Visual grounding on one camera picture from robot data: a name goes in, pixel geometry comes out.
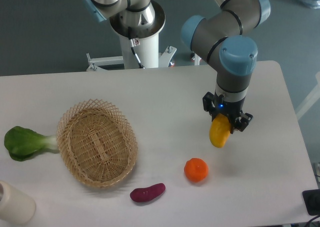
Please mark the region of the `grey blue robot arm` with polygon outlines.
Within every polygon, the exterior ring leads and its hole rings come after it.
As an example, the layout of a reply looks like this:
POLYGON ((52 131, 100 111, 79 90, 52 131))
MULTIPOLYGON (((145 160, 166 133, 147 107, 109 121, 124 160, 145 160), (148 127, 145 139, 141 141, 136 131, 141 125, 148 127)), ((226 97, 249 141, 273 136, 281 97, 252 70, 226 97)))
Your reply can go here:
MULTIPOLYGON (((166 16, 154 0, 83 0, 99 22, 109 20, 120 39, 126 69, 158 68, 159 33, 166 16)), ((207 19, 190 17, 181 28, 182 42, 216 73, 214 93, 206 93, 203 108, 215 119, 225 116, 231 131, 243 131, 252 115, 242 110, 257 62, 256 43, 248 31, 266 21, 269 0, 215 0, 220 13, 207 19)))

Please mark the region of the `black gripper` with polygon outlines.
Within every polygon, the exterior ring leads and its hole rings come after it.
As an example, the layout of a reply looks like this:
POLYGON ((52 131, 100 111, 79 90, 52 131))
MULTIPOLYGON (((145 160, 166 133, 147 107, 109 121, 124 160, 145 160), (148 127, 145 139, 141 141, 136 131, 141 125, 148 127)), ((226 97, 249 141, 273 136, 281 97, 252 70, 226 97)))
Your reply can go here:
POLYGON ((228 102, 209 91, 202 98, 203 109, 209 113, 212 121, 218 114, 228 118, 231 123, 231 134, 234 131, 243 132, 253 119, 252 114, 242 111, 244 101, 245 97, 240 101, 228 102))

